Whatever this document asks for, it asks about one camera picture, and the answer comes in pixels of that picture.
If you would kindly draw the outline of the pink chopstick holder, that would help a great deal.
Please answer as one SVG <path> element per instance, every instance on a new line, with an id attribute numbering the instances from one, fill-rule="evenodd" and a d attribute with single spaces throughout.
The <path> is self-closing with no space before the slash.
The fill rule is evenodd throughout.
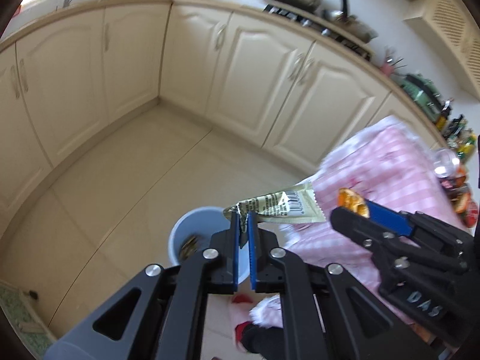
<path id="1" fill-rule="evenodd" d="M 395 71 L 400 68 L 400 63 L 404 60 L 403 58 L 397 58 L 396 50 L 393 47 L 385 48 L 385 55 L 380 66 L 380 71 L 387 77 L 391 77 L 395 74 Z"/>

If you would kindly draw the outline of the cream upper cabinets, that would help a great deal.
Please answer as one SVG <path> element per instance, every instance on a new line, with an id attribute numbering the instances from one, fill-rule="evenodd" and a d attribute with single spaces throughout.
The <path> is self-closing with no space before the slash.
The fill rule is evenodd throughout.
<path id="1" fill-rule="evenodd" d="M 479 27 L 460 0 L 412 0 L 403 21 L 448 65 L 459 86 L 479 97 Z"/>

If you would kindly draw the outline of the green white snack wrapper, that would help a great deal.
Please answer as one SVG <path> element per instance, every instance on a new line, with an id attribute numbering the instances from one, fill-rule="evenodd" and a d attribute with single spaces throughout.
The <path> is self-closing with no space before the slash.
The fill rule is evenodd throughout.
<path id="1" fill-rule="evenodd" d="M 249 212 L 255 213 L 259 221 L 272 224 L 326 222 L 326 216 L 317 203 L 311 182 L 241 200 L 224 208 L 223 215 L 226 219 L 231 219 L 233 214 L 237 214 L 241 230 L 245 232 Z"/>

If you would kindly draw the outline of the cream cabinets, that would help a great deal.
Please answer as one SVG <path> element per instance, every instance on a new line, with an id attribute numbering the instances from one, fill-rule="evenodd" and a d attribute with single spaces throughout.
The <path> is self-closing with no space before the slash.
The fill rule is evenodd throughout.
<path id="1" fill-rule="evenodd" d="M 208 0 L 98 0 L 1 43 L 1 228 L 101 138 L 164 100 L 314 172 L 385 116 L 444 146 L 365 58 L 281 16 Z"/>
<path id="2" fill-rule="evenodd" d="M 479 27 L 460 0 L 412 0 L 403 21 L 448 65 L 459 86 L 479 97 Z"/>

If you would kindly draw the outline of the black gas stove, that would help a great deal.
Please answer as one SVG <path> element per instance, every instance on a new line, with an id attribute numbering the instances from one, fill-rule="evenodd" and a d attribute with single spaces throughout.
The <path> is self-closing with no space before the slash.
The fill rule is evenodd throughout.
<path id="1" fill-rule="evenodd" d="M 282 2 L 266 0 L 264 12 L 281 16 L 292 23 L 301 25 L 303 28 L 320 33 L 321 36 L 342 44 L 367 61 L 371 61 L 375 55 L 374 50 L 363 41 L 360 41 L 359 38 L 351 35 L 337 25 L 320 18 L 320 16 L 315 16 L 305 10 L 300 10 Z"/>

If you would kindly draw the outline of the silver orange soda can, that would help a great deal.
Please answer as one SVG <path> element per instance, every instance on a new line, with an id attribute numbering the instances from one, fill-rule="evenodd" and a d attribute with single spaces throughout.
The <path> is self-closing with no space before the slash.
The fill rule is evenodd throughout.
<path id="1" fill-rule="evenodd" d="M 456 153 L 448 148 L 441 148 L 433 153 L 433 171 L 439 179 L 456 178 L 465 175 L 465 167 Z"/>

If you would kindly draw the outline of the dark soy sauce bottle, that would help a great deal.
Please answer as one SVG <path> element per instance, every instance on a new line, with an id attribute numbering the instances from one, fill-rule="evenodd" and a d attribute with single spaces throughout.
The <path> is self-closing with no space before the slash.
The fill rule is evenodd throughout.
<path id="1" fill-rule="evenodd" d="M 444 102 L 442 111 L 439 115 L 439 118 L 437 119 L 437 121 L 435 123 L 435 127 L 437 128 L 437 130 L 439 130 L 439 132 L 443 131 L 444 126 L 446 125 L 446 123 L 448 121 L 448 117 L 450 116 L 450 113 L 451 113 L 451 110 L 452 110 L 451 105 L 452 105 L 453 102 L 454 102 L 453 97 L 450 97 L 446 102 Z"/>

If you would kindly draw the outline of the steel wok with lid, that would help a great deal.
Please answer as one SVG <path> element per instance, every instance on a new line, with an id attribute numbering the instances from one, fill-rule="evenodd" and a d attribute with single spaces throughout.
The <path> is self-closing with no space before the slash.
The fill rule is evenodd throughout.
<path id="1" fill-rule="evenodd" d="M 321 17 L 366 44 L 379 36 L 376 30 L 350 13 L 349 0 L 341 0 L 341 8 L 339 10 L 324 9 Z"/>

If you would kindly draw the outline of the pink checkered tablecloth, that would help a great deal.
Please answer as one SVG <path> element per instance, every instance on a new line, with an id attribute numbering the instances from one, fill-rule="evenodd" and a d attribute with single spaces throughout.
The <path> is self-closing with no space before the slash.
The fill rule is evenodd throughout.
<path id="1" fill-rule="evenodd" d="M 392 211 L 421 211 L 463 229 L 434 175 L 430 147 L 393 115 L 362 129 L 330 152 L 308 179 L 326 216 L 347 188 Z M 373 294 L 380 276 L 367 250 L 332 229 L 330 222 L 284 224 L 284 247 L 306 263 L 339 263 Z"/>

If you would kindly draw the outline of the blue plastic trash bucket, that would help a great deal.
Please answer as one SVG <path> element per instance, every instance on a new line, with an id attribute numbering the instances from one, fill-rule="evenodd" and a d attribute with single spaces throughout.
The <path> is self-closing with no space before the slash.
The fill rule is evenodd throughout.
<path id="1" fill-rule="evenodd" d="M 213 293 L 237 291 L 250 272 L 241 225 L 235 208 L 205 206 L 184 214 L 168 242 L 169 255 L 180 266 L 177 283 Z"/>

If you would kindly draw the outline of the green electric cooker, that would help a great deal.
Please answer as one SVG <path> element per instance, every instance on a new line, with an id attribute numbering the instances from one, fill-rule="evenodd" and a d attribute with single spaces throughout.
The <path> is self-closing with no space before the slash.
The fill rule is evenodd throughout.
<path id="1" fill-rule="evenodd" d="M 442 112 L 443 102 L 433 81 L 422 74 L 408 73 L 400 81 L 400 87 L 435 124 Z"/>

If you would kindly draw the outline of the green condiment bottle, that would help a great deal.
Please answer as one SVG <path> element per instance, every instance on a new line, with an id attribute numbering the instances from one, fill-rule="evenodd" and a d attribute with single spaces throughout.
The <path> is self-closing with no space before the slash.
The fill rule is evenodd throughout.
<path id="1" fill-rule="evenodd" d="M 477 136 L 474 133 L 470 133 L 465 142 L 460 145 L 459 149 L 457 150 L 457 157 L 462 162 L 462 164 L 465 164 L 469 160 L 469 158 L 475 151 L 476 143 Z"/>

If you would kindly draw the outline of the orange peel piece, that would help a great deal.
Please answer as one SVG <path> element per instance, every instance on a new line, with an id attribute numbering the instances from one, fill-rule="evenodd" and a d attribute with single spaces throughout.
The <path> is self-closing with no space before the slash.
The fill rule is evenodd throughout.
<path id="1" fill-rule="evenodd" d="M 341 188 L 338 191 L 337 205 L 365 218 L 370 217 L 366 200 L 351 189 Z"/>

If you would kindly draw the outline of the cream lower cabinets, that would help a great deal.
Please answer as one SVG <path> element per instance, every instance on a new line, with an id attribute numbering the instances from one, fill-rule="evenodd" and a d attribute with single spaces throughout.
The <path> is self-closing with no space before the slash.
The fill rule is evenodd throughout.
<path id="1" fill-rule="evenodd" d="M 101 138 L 164 100 L 314 172 L 385 116 L 444 146 L 365 58 L 281 16 L 208 0 L 98 0 L 1 43 L 1 228 Z"/>

